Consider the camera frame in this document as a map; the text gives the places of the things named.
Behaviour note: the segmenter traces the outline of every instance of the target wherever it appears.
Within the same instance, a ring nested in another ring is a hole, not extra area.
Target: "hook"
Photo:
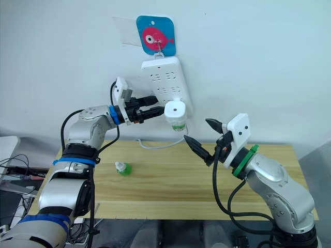
[[[155,59],[156,57],[162,57],[162,58],[164,58],[164,55],[163,55],[163,53],[162,53],[162,51],[161,51],[161,45],[160,45],[161,41],[160,41],[160,40],[156,40],[156,41],[154,41],[154,42],[157,43],[157,47],[158,47],[158,49],[159,49],[158,53],[155,53],[155,54],[154,54],[154,59]]]

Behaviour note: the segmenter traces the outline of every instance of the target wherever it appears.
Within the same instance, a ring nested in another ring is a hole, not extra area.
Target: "power outlet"
[[[161,106],[178,99],[185,103],[188,115],[193,113],[192,102],[178,58],[167,57],[144,61],[141,69]]]

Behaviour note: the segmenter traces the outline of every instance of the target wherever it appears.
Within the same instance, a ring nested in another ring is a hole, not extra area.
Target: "white wall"
[[[293,144],[299,157],[331,138],[330,1],[1,0],[0,7],[1,135],[28,137],[23,147],[42,148],[46,166],[63,119],[109,104],[118,75],[139,96],[150,93],[140,73],[150,57],[120,43],[113,16],[173,20],[195,106],[191,136],[214,141],[205,118],[247,112],[252,141]],[[163,117],[121,126],[121,134],[176,139]]]

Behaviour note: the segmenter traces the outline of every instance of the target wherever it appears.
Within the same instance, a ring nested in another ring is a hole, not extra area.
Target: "wooden tabletop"
[[[168,144],[165,142],[145,143],[149,146]],[[214,151],[214,146],[215,143],[203,144],[210,153]],[[291,146],[260,145],[259,153],[278,160],[295,181],[307,188]],[[138,142],[117,141],[102,152],[100,158],[101,162],[96,165],[94,173],[96,218],[230,219],[215,202],[212,189],[212,166],[208,168],[186,143],[166,149],[144,149]],[[132,173],[129,176],[117,173],[115,161],[129,163],[133,168]],[[225,169],[219,163],[218,190],[225,206],[230,193],[240,182],[231,174],[230,168]],[[38,212],[37,203],[40,192],[29,214]],[[247,184],[234,197],[232,210],[235,212],[257,211],[270,215],[266,203]],[[313,213],[315,219],[318,219],[315,209]],[[264,219],[247,216],[240,217],[238,220]]]

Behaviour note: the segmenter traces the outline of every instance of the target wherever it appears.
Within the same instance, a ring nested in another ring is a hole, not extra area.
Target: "gray floor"
[[[93,247],[110,247],[110,248],[129,248],[134,236],[139,228],[149,220],[103,220],[98,229],[100,234],[96,235],[93,240]],[[231,221],[215,221],[220,223],[224,228],[229,239],[236,236],[247,235],[250,247],[256,247],[262,240],[268,239],[264,235],[251,235],[238,230]],[[200,227],[203,221],[162,221],[163,229],[163,248],[203,248],[204,243],[200,237]],[[250,228],[266,230],[270,228],[267,221],[242,221],[241,224]],[[81,247],[81,245],[69,245],[69,247]]]

